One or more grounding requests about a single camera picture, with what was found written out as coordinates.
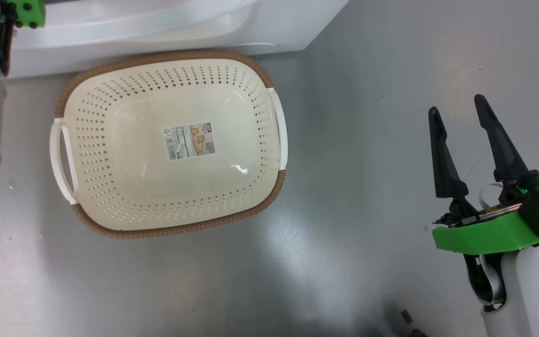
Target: green mounting plate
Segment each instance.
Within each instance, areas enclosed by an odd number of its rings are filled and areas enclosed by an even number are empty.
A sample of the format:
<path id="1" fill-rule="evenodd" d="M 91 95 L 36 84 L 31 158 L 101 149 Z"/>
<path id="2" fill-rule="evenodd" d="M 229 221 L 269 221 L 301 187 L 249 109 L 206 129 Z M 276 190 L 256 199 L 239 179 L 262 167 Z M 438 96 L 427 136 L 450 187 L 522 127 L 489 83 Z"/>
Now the green mounting plate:
<path id="1" fill-rule="evenodd" d="M 45 0 L 8 0 L 18 14 L 16 27 L 45 27 Z"/>
<path id="2" fill-rule="evenodd" d="M 517 251 L 539 243 L 517 212 L 470 226 L 436 228 L 432 236 L 438 249 L 469 255 Z"/>

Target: white plastic basket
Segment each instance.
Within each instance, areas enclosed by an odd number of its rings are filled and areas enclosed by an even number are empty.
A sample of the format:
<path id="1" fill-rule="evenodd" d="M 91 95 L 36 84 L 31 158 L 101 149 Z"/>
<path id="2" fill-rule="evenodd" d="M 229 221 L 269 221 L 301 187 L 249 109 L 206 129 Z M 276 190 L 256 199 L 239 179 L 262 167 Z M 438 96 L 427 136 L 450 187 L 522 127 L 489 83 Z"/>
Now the white plastic basket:
<path id="1" fill-rule="evenodd" d="M 105 235 L 218 226 L 265 209 L 282 187 L 282 105 L 242 55 L 185 51 L 87 71 L 62 93 L 56 117 L 56 181 L 83 222 Z"/>

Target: white container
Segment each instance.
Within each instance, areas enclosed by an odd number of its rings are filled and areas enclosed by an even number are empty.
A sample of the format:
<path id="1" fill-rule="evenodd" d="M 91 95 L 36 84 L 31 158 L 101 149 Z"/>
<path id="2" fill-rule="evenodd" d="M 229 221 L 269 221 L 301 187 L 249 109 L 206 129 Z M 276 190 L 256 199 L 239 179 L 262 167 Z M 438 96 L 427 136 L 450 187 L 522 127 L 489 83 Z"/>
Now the white container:
<path id="1" fill-rule="evenodd" d="M 68 85 L 56 117 L 51 165 L 60 190 L 85 224 L 111 237 L 239 220 L 282 187 L 282 105 L 246 56 L 184 51 L 101 66 Z"/>

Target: brown basket rim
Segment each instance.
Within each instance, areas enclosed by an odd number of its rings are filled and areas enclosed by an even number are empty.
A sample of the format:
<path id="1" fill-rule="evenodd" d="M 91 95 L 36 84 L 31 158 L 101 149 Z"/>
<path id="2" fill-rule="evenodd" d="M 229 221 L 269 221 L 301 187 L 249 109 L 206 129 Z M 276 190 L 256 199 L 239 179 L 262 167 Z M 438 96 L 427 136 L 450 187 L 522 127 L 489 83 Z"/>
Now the brown basket rim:
<path id="1" fill-rule="evenodd" d="M 158 54 L 153 54 L 153 55 L 140 56 L 140 57 L 128 59 L 128 60 L 121 60 L 121 61 L 113 62 L 111 64 L 107 64 L 104 66 L 97 66 L 91 70 L 81 72 L 80 74 L 76 75 L 72 79 L 72 81 L 70 81 L 70 83 L 68 83 L 68 85 L 66 86 L 64 90 L 62 90 L 62 93 L 60 94 L 60 97 L 58 99 L 58 104 L 56 105 L 56 108 L 55 108 L 55 117 L 56 118 L 64 117 L 66 104 L 68 102 L 68 99 L 70 98 L 70 95 L 78 87 L 78 85 L 80 85 L 87 79 L 90 79 L 91 77 L 95 77 L 97 75 L 101 75 L 104 73 L 109 73 L 115 70 L 130 68 L 133 66 L 143 66 L 145 64 L 168 62 L 168 61 L 173 61 L 173 60 L 190 60 L 190 59 L 236 60 L 252 68 L 255 71 L 255 73 L 259 75 L 259 77 L 261 78 L 261 81 L 263 81 L 266 88 L 271 88 L 273 86 L 270 80 L 270 77 L 266 74 L 266 72 L 263 70 L 263 68 L 261 68 L 261 66 L 257 62 L 239 53 L 235 53 L 233 51 L 171 51 L 167 53 L 158 53 Z M 278 177 L 276 178 L 276 184 L 274 184 L 274 188 L 270 192 L 269 196 L 267 196 L 265 200 L 261 201 L 261 203 L 259 203 L 255 207 L 251 207 L 250 209 L 246 209 L 245 211 L 241 211 L 241 212 L 234 213 L 231 215 L 222 216 L 220 218 L 205 220 L 201 222 L 195 222 L 193 224 L 186 224 L 182 226 L 154 228 L 154 229 L 147 229 L 147 230 L 127 230 L 127 231 L 111 230 L 95 222 L 86 213 L 86 211 L 84 211 L 80 203 L 72 205 L 72 209 L 74 213 L 76 213 L 78 218 L 88 228 L 94 230 L 95 232 L 99 234 L 102 234 L 106 237 L 111 237 L 113 239 L 138 239 L 138 238 L 143 238 L 143 237 L 158 237 L 158 236 L 164 236 L 164 235 L 175 235 L 175 234 L 196 232 L 199 230 L 217 227 L 223 224 L 228 224 L 236 220 L 242 220 L 250 216 L 253 216 L 257 213 L 260 213 L 261 211 L 266 209 L 274 200 L 276 200 L 276 197 L 278 196 L 278 193 L 280 192 L 280 190 L 282 189 L 282 185 L 284 184 L 285 177 L 286 177 L 286 170 L 279 170 Z"/>

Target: white appliance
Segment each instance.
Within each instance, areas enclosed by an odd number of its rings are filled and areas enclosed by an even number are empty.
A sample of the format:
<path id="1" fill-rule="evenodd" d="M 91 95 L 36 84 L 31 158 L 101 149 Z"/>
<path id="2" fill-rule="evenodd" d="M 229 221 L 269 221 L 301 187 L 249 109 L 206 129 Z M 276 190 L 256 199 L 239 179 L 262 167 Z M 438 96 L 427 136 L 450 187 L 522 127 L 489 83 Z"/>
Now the white appliance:
<path id="1" fill-rule="evenodd" d="M 229 48 L 300 51 L 348 0 L 73 0 L 15 32 L 9 77 L 81 71 L 129 55 Z"/>

